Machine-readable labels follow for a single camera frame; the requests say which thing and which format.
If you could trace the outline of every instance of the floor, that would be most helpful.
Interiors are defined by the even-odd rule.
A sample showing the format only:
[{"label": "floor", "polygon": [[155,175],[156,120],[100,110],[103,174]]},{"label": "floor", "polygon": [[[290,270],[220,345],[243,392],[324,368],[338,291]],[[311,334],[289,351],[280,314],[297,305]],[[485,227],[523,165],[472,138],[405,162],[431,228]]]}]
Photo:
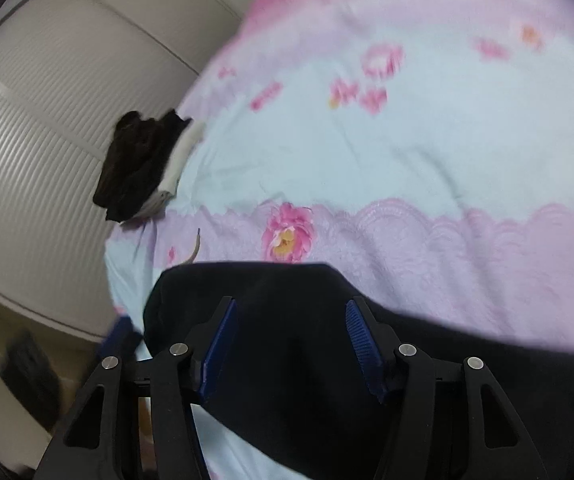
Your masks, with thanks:
[{"label": "floor", "polygon": [[[66,409],[73,400],[78,378],[93,354],[93,344],[32,322],[0,306],[0,362],[7,343],[22,330],[30,330],[49,357],[61,380]],[[33,420],[0,379],[0,462],[12,469],[20,465],[35,468],[49,439],[49,433]]]}]

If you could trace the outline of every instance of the folded black clothes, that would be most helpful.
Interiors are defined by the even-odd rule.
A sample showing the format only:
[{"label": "folded black clothes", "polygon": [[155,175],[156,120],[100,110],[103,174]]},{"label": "folded black clothes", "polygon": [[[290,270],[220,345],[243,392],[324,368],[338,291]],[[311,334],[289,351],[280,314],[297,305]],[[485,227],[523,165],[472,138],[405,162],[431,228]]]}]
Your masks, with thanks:
[{"label": "folded black clothes", "polygon": [[[346,332],[345,305],[360,292],[324,265],[174,267],[160,276],[145,307],[150,352],[182,342],[222,296],[236,299],[239,327],[205,409],[310,478],[372,479],[392,412],[369,393]],[[433,358],[480,357],[522,419],[550,480],[574,479],[574,355],[486,340],[366,301],[400,340]]]},{"label": "folded black clothes", "polygon": [[107,220],[123,222],[138,213],[158,187],[180,133],[191,122],[173,110],[158,121],[142,120],[138,112],[120,118],[93,198],[107,210]]}]

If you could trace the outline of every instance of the bedspread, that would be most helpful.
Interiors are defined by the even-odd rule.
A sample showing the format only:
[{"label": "bedspread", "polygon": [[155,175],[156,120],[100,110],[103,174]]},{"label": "bedspread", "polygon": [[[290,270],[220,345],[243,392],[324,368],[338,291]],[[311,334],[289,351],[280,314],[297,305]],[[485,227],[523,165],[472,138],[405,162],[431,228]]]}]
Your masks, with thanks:
[{"label": "bedspread", "polygon": [[197,261],[327,262],[391,309],[574,351],[574,0],[257,0],[178,113],[208,127],[177,196],[106,245],[141,329],[200,229]]}]

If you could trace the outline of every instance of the bed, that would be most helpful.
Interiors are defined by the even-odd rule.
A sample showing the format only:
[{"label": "bed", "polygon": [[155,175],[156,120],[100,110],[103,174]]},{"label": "bed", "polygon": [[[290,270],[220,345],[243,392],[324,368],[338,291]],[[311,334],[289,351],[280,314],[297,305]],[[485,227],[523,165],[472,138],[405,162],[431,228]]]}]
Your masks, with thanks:
[{"label": "bed", "polygon": [[[176,197],[106,243],[140,330],[200,230],[197,262],[326,262],[393,310],[574,352],[574,0],[257,0],[177,111],[207,129]],[[212,478],[300,476],[195,416]]]}]

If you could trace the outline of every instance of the metal screw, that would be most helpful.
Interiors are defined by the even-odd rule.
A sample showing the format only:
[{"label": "metal screw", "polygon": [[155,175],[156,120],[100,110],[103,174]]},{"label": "metal screw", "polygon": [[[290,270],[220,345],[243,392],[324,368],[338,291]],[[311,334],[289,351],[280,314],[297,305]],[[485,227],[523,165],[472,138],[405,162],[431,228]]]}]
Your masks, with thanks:
[{"label": "metal screw", "polygon": [[471,366],[474,370],[480,370],[484,366],[483,360],[478,357],[470,357],[467,359],[467,364]]},{"label": "metal screw", "polygon": [[416,347],[414,345],[410,345],[409,343],[403,343],[398,347],[398,351],[402,354],[402,355],[406,355],[406,356],[412,356],[412,355],[416,355]]},{"label": "metal screw", "polygon": [[171,345],[169,351],[171,352],[171,355],[182,355],[186,354],[188,349],[189,347],[185,343],[176,343]]},{"label": "metal screw", "polygon": [[104,368],[105,370],[111,370],[112,368],[115,368],[116,366],[118,366],[118,358],[114,357],[113,355],[111,355],[109,357],[105,357],[102,360],[102,368]]}]

